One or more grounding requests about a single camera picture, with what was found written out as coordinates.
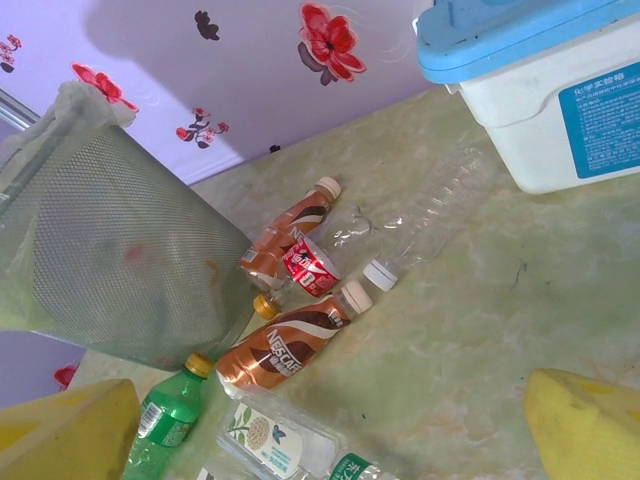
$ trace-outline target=white plastic box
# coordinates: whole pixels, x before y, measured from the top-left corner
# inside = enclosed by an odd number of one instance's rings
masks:
[[[583,0],[585,9],[586,4],[603,4],[602,8],[622,4],[625,8],[622,12],[592,11],[589,18],[564,12],[573,25],[565,22],[554,24],[554,28],[568,32],[547,29],[534,35],[532,29],[540,28],[541,23],[539,7],[558,2],[535,3],[530,5],[534,25],[527,25],[525,17],[513,19],[512,25],[503,23],[486,30],[487,20],[480,16],[475,32],[473,25],[465,27],[462,37],[478,42],[475,48],[472,45],[471,50],[465,50],[429,41],[437,33],[433,22],[442,24],[444,18],[457,24],[455,30],[460,33],[461,14],[455,18],[455,11],[449,9],[443,17],[436,11],[443,2],[437,1],[418,22],[419,57],[425,76],[446,84],[451,93],[461,93],[514,180],[526,192],[546,193],[640,171],[640,14],[618,18],[629,13],[629,7],[640,10],[640,1]],[[558,20],[557,11],[551,16],[548,10],[542,13],[549,25]],[[505,14],[511,18],[513,8],[498,19],[504,20]],[[495,23],[495,17],[489,21]],[[559,38],[602,22],[606,25],[601,28],[555,44]],[[421,36],[425,28],[430,34]],[[456,38],[460,37],[451,35],[447,42]],[[543,48],[548,44],[555,45]],[[478,75],[487,69],[490,71]]]

